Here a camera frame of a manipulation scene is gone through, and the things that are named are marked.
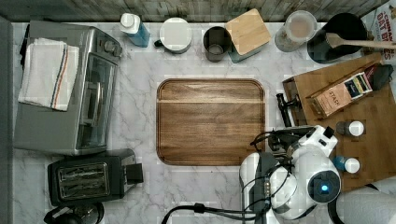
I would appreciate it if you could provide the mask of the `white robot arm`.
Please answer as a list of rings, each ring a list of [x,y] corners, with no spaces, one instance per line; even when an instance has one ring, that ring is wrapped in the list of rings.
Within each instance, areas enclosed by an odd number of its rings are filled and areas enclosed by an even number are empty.
[[[341,178],[330,160],[337,145],[334,129],[320,125],[293,127],[288,109],[301,105],[298,97],[287,102],[279,93],[283,130],[260,133],[254,147],[266,140],[275,155],[257,149],[239,169],[242,224],[280,224],[279,219],[305,217],[319,204],[329,203],[341,191]]]

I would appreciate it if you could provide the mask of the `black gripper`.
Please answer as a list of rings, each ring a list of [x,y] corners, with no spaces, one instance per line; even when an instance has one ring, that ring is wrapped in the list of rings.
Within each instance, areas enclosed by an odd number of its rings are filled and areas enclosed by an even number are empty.
[[[290,100],[286,101],[282,93],[276,95],[278,109],[281,113],[284,124],[287,128],[283,130],[271,131],[268,137],[268,145],[273,151],[280,149],[288,149],[294,142],[301,139],[313,129],[313,126],[291,126],[288,109],[290,107],[300,107],[301,100],[298,94]]]

